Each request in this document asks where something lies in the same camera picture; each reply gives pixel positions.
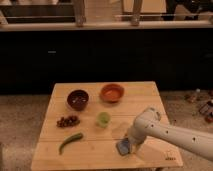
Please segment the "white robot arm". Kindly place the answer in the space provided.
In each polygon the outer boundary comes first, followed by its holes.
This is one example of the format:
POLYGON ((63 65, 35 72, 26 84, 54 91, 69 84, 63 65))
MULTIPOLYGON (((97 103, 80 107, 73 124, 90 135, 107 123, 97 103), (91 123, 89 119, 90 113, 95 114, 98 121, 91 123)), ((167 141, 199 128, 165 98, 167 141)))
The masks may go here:
POLYGON ((164 124, 160 120, 160 113, 152 107, 137 115, 127 131, 130 144, 142 144, 151 136, 213 162, 213 134, 164 124))

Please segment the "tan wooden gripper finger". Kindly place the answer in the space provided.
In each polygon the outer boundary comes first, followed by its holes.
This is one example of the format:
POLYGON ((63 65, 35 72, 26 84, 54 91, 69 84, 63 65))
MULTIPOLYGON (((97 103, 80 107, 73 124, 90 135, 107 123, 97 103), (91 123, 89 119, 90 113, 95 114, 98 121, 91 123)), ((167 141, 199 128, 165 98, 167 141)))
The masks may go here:
POLYGON ((135 154, 139 150, 139 145, 130 145, 130 154, 135 154))

